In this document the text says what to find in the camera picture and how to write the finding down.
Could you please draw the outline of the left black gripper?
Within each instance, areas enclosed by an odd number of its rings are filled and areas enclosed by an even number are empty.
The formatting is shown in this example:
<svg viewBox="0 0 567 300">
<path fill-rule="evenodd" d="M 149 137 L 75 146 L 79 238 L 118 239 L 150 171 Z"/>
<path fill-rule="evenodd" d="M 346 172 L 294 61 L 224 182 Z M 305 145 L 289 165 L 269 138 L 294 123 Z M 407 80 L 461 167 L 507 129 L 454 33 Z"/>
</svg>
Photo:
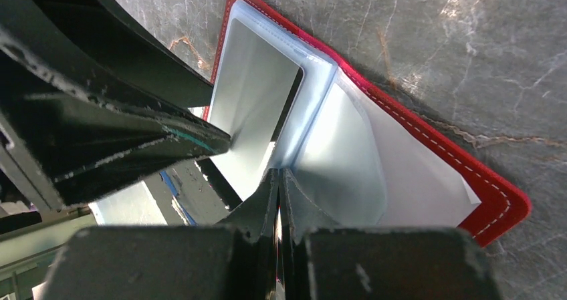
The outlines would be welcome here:
<svg viewBox="0 0 567 300">
<path fill-rule="evenodd" d="M 1 171 L 40 210 L 226 152 L 212 91 L 115 0 L 1 0 Z"/>
</svg>

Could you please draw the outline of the red leather card holder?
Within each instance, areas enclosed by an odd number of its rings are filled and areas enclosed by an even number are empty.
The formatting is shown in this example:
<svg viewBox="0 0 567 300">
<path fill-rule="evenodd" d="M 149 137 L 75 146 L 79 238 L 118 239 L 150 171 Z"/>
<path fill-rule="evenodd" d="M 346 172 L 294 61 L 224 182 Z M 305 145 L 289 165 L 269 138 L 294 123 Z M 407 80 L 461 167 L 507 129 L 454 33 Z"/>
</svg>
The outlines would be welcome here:
<svg viewBox="0 0 567 300">
<path fill-rule="evenodd" d="M 302 192 L 335 221 L 459 227 L 485 246 L 530 214 L 532 204 L 519 188 L 262 0 L 226 0 L 214 89 L 232 19 L 290 36 L 288 55 L 300 70 L 265 173 L 289 168 Z"/>
</svg>

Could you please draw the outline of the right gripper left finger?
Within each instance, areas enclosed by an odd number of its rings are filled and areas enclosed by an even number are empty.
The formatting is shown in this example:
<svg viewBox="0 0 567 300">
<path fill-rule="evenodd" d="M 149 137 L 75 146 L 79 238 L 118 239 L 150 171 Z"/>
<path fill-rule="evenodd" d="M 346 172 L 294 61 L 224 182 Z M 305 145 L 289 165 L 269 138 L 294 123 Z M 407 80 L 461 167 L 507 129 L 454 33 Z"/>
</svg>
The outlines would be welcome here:
<svg viewBox="0 0 567 300">
<path fill-rule="evenodd" d="M 44 299 L 273 299 L 279 171 L 224 219 L 199 226 L 78 231 L 50 269 Z"/>
</svg>

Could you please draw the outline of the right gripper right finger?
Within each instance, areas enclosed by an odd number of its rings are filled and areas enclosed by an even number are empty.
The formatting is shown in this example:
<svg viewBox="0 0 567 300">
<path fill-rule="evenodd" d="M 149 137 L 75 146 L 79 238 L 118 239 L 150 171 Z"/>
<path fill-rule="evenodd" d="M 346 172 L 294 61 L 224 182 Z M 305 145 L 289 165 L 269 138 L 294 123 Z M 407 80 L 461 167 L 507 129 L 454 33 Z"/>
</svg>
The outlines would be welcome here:
<svg viewBox="0 0 567 300">
<path fill-rule="evenodd" d="M 343 227 L 279 172 L 287 299 L 500 299 L 488 260 L 461 229 Z"/>
</svg>

